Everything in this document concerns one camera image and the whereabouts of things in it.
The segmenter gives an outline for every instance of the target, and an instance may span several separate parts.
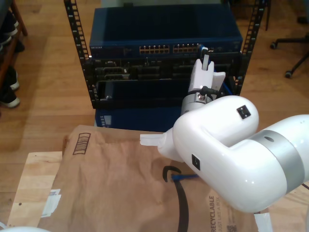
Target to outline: barcode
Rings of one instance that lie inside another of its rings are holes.
[[[91,135],[90,133],[79,134],[73,155],[84,155],[84,154],[86,154],[90,135]]]
[[[237,232],[236,225],[234,226],[226,226],[227,232]]]

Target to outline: chair leg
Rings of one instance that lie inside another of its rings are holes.
[[[286,39],[277,39],[275,41],[275,46],[277,47],[278,43],[309,43],[307,38],[286,38]]]
[[[12,5],[11,5],[11,10],[13,12],[13,14],[15,15],[20,27],[21,27],[21,31],[23,32],[24,36],[27,36],[28,35],[28,32],[27,32],[27,29],[26,29],[26,26],[24,24],[24,21],[20,15],[20,12],[17,8],[17,5],[16,5],[16,2],[15,0],[13,0],[12,2]]]
[[[291,74],[295,72],[295,70],[309,57],[309,52],[307,52],[300,60],[297,62],[296,65],[291,70]]]
[[[270,17],[270,7],[271,7],[271,0],[268,0],[268,2],[267,2],[267,18],[266,18],[266,28],[265,28],[265,30],[268,29],[269,17]]]

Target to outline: black cable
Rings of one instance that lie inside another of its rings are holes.
[[[309,186],[308,185],[302,184],[302,186],[304,186],[306,189],[309,190]]]

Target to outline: blue box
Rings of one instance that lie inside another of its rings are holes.
[[[166,132],[179,118],[181,107],[96,110],[98,127]]]

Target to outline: office chair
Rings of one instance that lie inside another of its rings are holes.
[[[305,8],[307,11],[307,17],[298,17],[297,22],[300,24],[308,24],[308,18],[309,18],[309,0],[304,0]],[[275,42],[273,42],[270,45],[271,49],[276,49],[278,46],[278,43],[302,43],[306,44],[309,43],[309,33],[305,35],[305,37],[302,38],[283,38],[283,39],[277,39]],[[286,78],[291,78],[295,70],[309,57],[309,51],[297,62],[296,65],[291,70],[288,70],[285,72]]]

